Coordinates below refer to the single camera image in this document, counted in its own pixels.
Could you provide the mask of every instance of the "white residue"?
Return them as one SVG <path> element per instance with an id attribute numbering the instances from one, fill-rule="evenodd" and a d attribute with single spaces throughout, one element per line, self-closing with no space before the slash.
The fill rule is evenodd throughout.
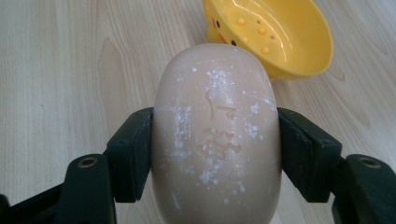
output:
<path id="1" fill-rule="evenodd" d="M 194 176 L 195 175 L 195 168 L 194 166 L 190 166 L 186 169 L 184 169 L 184 174 Z"/>
<path id="2" fill-rule="evenodd" d="M 158 106 L 156 112 L 170 111 L 175 114 L 176 122 L 176 140 L 187 139 L 191 137 L 191 106 Z"/>
<path id="3" fill-rule="evenodd" d="M 186 159 L 187 157 L 190 156 L 190 154 L 191 154 L 190 151 L 177 150 L 174 153 L 172 153 L 172 156 L 180 159 Z"/>
<path id="4" fill-rule="evenodd" d="M 225 161 L 217 160 L 217 162 L 213 166 L 215 172 L 217 172 L 224 165 L 224 163 Z"/>
<path id="5" fill-rule="evenodd" d="M 245 189 L 244 184 L 242 183 L 242 181 L 238 181 L 237 183 L 239 185 L 239 190 L 241 190 L 242 193 L 245 193 L 247 190 Z"/>
<path id="6" fill-rule="evenodd" d="M 177 208 L 178 210 L 181 210 L 181 206 L 180 206 L 180 203 L 179 203 L 179 199 L 178 199 L 178 197 L 176 196 L 175 193 L 172 193 L 172 198 L 173 198 L 173 201 L 174 201 L 174 203 L 175 203 L 176 208 Z"/>
<path id="7" fill-rule="evenodd" d="M 204 172 L 202 173 L 202 175 L 199 176 L 199 178 L 201 179 L 202 183 L 204 184 L 208 184 L 210 178 L 213 177 L 213 173 L 210 172 L 209 170 L 204 170 Z"/>
<path id="8" fill-rule="evenodd" d="M 183 146 L 184 146 L 184 143 L 182 141 L 175 140 L 175 148 L 181 149 L 181 148 L 183 148 Z"/>
<path id="9" fill-rule="evenodd" d="M 254 98 L 256 100 L 265 102 L 266 104 L 271 106 L 272 110 L 276 111 L 276 101 L 275 101 L 275 99 L 273 97 L 265 95 L 265 94 L 262 94 L 262 93 L 257 92 L 257 91 L 242 91 L 242 94 L 244 94 L 244 95 L 246 95 L 248 97 Z"/>
<path id="10" fill-rule="evenodd" d="M 248 133 L 248 135 L 252 138 L 256 138 L 257 132 L 259 131 L 259 126 L 252 125 L 251 123 L 247 122 L 246 120 L 245 120 L 245 125 L 246 125 L 245 130 Z"/>
<path id="11" fill-rule="evenodd" d="M 253 113 L 253 114 L 258 114 L 259 113 L 259 104 L 255 104 L 255 105 L 253 105 L 253 106 L 251 106 L 250 107 L 250 111 Z"/>
<path id="12" fill-rule="evenodd" d="M 208 165 L 213 165 L 213 158 L 207 158 L 205 161 Z"/>
<path id="13" fill-rule="evenodd" d="M 229 86 L 234 85 L 233 81 L 230 78 L 227 78 L 229 73 L 223 70 L 207 71 L 206 74 L 210 78 L 208 83 L 209 86 L 206 87 L 210 90 L 210 99 L 213 99 L 217 94 L 223 94 L 223 91 L 227 90 Z"/>

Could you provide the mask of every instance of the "wood grain surface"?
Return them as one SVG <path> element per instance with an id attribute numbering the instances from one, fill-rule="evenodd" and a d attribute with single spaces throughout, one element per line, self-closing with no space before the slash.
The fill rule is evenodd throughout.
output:
<path id="1" fill-rule="evenodd" d="M 343 143 L 343 156 L 396 170 L 396 1 L 315 0 L 334 55 L 317 77 L 276 80 L 278 106 Z M 165 66 L 206 43 L 201 0 L 0 1 L 0 193 L 11 204 L 60 184 L 67 165 L 102 153 L 126 118 L 153 106 Z M 271 223 L 333 223 L 283 175 Z M 119 223 L 163 223 L 148 179 L 117 204 Z"/>

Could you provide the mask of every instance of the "wooden table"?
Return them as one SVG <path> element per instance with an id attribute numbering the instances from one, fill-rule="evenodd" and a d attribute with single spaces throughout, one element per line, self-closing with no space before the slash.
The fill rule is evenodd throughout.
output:
<path id="1" fill-rule="evenodd" d="M 316 0 L 334 55 L 320 76 L 273 83 L 278 106 L 343 143 L 343 156 L 396 170 L 396 2 Z M 102 153 L 153 106 L 167 63 L 206 43 L 200 0 L 0 2 L 0 192 L 11 204 L 60 184 L 73 159 Z M 332 198 L 306 203 L 283 175 L 272 223 L 332 223 Z M 162 223 L 148 180 L 119 223 Z"/>

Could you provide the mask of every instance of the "soap bar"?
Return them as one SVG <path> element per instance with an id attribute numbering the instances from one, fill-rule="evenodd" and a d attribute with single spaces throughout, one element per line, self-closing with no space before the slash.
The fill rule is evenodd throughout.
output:
<path id="1" fill-rule="evenodd" d="M 260 62 L 223 44 L 180 52 L 158 88 L 151 156 L 167 223 L 268 223 L 280 189 L 280 136 Z"/>

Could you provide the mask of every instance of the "yellow soap dish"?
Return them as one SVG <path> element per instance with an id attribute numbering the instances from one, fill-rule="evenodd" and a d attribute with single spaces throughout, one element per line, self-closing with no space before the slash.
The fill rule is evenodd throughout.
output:
<path id="1" fill-rule="evenodd" d="M 204 0 L 210 42 L 253 53 L 271 79 L 312 77 L 332 60 L 329 26 L 312 0 Z"/>

